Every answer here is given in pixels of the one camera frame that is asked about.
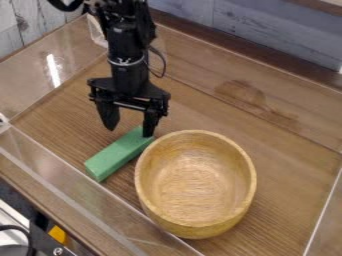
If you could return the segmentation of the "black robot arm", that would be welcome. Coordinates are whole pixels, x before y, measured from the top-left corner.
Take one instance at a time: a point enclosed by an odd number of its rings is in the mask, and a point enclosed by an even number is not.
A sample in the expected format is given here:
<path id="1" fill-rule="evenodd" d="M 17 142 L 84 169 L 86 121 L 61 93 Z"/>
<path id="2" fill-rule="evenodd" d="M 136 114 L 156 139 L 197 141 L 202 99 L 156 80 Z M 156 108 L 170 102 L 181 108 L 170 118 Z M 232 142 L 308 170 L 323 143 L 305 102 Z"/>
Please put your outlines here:
<path id="1" fill-rule="evenodd" d="M 89 78 L 89 100 L 94 103 L 101 122 L 113 130 L 120 121 L 120 108 L 141 111 L 142 136 L 150 137 L 158 120 L 168 115 L 170 95 L 149 80 L 150 46 L 156 38 L 146 0 L 73 0 L 65 5 L 61 0 L 46 0 L 62 12 L 72 12 L 81 4 L 97 18 L 108 43 L 106 61 L 110 76 Z"/>

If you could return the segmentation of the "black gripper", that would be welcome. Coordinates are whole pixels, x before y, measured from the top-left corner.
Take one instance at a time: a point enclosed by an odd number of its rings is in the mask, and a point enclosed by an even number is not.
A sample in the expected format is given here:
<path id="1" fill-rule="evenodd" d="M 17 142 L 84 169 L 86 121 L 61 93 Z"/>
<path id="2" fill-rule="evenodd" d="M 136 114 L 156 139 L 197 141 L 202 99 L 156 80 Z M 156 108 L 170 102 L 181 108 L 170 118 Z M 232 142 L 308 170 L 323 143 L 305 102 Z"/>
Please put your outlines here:
<path id="1" fill-rule="evenodd" d="M 152 84 L 144 59 L 108 61 L 110 76 L 89 78 L 89 100 L 94 103 L 104 127 L 113 131 L 120 121 L 118 108 L 144 113 L 142 136 L 150 137 L 158 119 L 168 115 L 170 95 Z"/>

